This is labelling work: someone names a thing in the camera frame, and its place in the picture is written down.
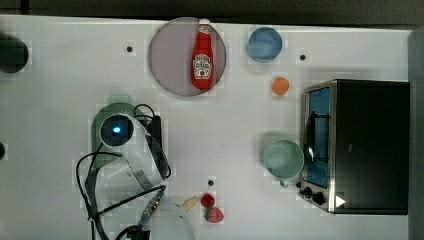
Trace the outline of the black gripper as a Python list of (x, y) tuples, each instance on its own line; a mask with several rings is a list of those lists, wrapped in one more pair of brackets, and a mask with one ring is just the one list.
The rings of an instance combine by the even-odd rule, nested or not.
[(150, 133), (150, 135), (156, 139), (158, 144), (162, 145), (162, 125), (161, 118), (158, 115), (152, 118), (152, 120), (148, 123), (146, 129)]

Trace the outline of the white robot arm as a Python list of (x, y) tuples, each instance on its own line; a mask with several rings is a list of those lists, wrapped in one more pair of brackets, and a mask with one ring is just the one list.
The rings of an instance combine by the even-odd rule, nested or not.
[(196, 240), (188, 206), (165, 195), (170, 170), (160, 138), (136, 117), (114, 113), (96, 127), (82, 191), (99, 240)]

